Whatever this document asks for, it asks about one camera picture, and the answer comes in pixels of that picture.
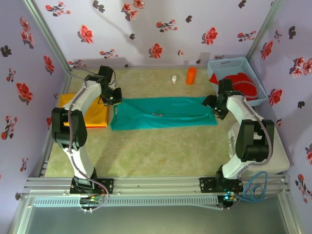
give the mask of red cloth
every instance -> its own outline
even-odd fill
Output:
[[[233,85],[233,89],[237,90],[237,91],[241,91],[244,95],[246,96],[256,96],[257,95],[257,89],[252,85],[252,84],[247,84],[247,83],[240,83],[240,84],[235,84],[239,81],[248,81],[253,83],[248,76],[246,76],[244,73],[240,72],[237,75],[231,75],[231,76],[227,76],[224,79],[230,79],[232,81]],[[213,73],[213,75],[211,76],[210,82],[214,83],[214,84],[219,84],[216,75]],[[246,98],[247,101],[249,100],[255,100],[257,98]]]

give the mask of small white bottle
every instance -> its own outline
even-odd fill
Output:
[[[172,84],[175,84],[176,83],[176,76],[172,76],[171,81],[172,81]]]

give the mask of teal cloth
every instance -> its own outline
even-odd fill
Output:
[[[157,97],[124,99],[114,106],[112,130],[216,125],[205,97]]]

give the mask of orange bottle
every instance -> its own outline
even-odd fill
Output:
[[[195,67],[189,68],[189,70],[187,71],[187,76],[186,76],[186,83],[187,84],[189,84],[189,85],[194,84],[196,72],[197,72],[197,69]]]

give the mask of blue plastic basket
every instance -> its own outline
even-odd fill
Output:
[[[258,99],[248,101],[251,106],[258,106],[268,99],[268,95],[264,88],[260,84],[257,76],[255,75],[253,69],[249,65],[245,57],[237,58],[224,58],[218,60],[210,60],[208,62],[208,76],[211,78],[213,73],[215,73],[218,80],[221,80],[230,75],[236,75],[239,72],[246,74],[249,79],[256,85],[258,90]],[[213,84],[216,95],[218,95],[218,85]]]

